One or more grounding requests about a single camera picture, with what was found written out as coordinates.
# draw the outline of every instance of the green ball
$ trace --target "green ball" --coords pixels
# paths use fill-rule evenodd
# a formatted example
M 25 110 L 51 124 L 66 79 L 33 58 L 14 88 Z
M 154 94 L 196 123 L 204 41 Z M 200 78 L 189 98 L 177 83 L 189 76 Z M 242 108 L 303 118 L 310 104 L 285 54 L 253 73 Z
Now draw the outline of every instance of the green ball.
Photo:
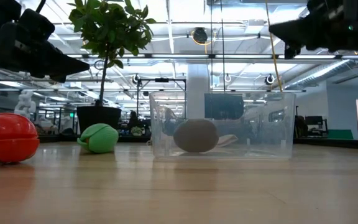
M 77 139 L 79 145 L 93 153 L 112 152 L 117 142 L 118 132 L 108 124 L 94 124 Z

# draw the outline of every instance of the white stuffed toy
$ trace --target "white stuffed toy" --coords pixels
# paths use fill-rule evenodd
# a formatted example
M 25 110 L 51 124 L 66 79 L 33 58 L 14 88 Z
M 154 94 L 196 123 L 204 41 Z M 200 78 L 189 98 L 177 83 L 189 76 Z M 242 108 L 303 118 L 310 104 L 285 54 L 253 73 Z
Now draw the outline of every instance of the white stuffed toy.
M 33 93 L 29 90 L 23 90 L 19 95 L 19 103 L 16 105 L 14 113 L 25 116 L 30 119 L 30 114 L 35 113 L 36 104 L 31 100 Z

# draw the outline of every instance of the person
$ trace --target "person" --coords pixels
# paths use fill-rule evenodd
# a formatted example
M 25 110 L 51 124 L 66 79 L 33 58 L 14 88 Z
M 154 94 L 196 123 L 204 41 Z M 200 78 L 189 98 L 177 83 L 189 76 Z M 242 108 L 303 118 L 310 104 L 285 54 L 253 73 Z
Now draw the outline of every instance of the person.
M 139 120 L 137 119 L 136 112 L 131 111 L 131 114 L 129 115 L 129 122 L 128 122 L 129 131 L 131 131 L 132 128 L 137 127 L 138 124 L 139 124 Z

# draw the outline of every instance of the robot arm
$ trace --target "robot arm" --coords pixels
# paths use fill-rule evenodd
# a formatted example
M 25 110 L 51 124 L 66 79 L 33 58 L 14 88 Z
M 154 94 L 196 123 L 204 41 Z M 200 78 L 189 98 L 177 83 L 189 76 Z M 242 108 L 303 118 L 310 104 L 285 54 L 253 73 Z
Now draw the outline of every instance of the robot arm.
M 67 75 L 90 66 L 48 42 L 55 26 L 39 14 L 44 4 L 42 0 L 37 11 L 26 9 L 21 15 L 21 5 L 15 0 L 0 0 L 0 68 L 65 82 Z
M 358 50 L 358 1 L 309 0 L 307 7 L 306 17 L 269 27 L 285 42 L 286 59 L 298 55 L 302 47 Z

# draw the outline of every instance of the red plastic object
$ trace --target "red plastic object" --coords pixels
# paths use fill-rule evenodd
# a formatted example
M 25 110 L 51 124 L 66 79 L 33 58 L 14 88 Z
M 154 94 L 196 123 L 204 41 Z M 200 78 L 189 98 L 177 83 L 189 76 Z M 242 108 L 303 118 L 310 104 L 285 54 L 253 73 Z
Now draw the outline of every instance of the red plastic object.
M 26 117 L 0 113 L 0 163 L 31 158 L 39 146 L 35 126 Z

